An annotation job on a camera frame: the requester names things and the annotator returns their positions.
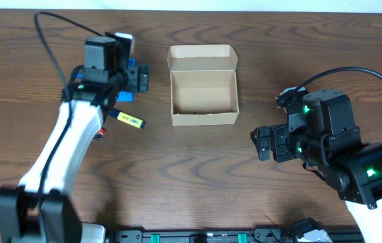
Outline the blue plastic case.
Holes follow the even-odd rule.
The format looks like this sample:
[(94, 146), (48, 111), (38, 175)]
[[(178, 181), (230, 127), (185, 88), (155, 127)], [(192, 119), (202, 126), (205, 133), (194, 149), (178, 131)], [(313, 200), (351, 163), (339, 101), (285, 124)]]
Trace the blue plastic case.
[[(128, 66), (136, 65), (136, 60), (134, 58), (129, 58)], [(121, 103), (131, 103), (134, 100), (134, 94), (128, 91), (120, 91), (116, 96), (116, 101)]]

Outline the red and black stapler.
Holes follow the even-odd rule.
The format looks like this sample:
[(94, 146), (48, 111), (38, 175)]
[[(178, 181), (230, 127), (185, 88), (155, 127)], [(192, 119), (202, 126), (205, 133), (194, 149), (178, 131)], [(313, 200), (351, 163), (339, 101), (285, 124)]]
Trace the red and black stapler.
[(103, 140), (103, 139), (104, 139), (104, 135), (105, 135), (105, 129), (104, 129), (104, 128), (101, 128), (101, 129), (96, 133), (96, 135), (94, 136), (94, 139), (95, 139), (95, 140)]

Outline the brown cardboard box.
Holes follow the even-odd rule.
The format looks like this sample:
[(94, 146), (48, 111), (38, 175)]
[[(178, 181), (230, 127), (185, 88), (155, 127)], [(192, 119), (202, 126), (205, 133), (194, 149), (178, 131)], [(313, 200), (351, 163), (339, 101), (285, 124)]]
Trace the brown cardboard box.
[(167, 54), (173, 126), (233, 125), (239, 114), (231, 45), (174, 45)]

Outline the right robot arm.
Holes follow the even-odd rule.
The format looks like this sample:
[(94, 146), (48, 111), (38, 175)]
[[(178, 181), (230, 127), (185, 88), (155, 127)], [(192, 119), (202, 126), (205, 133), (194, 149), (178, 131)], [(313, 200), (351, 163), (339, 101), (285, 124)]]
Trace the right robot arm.
[(365, 143), (349, 97), (340, 90), (283, 91), (284, 124), (250, 133), (258, 158), (299, 159), (345, 201), (365, 242), (382, 242), (382, 144)]

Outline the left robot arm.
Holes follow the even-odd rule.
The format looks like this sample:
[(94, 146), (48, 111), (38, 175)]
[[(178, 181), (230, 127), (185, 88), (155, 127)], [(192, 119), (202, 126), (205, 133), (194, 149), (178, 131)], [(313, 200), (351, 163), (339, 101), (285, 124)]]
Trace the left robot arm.
[(2, 242), (107, 242), (105, 226), (82, 222), (71, 201), (79, 168), (118, 94), (148, 90), (147, 65), (132, 65), (134, 38), (86, 39), (85, 61), (65, 81), (59, 116), (43, 151), (15, 188), (0, 188)]

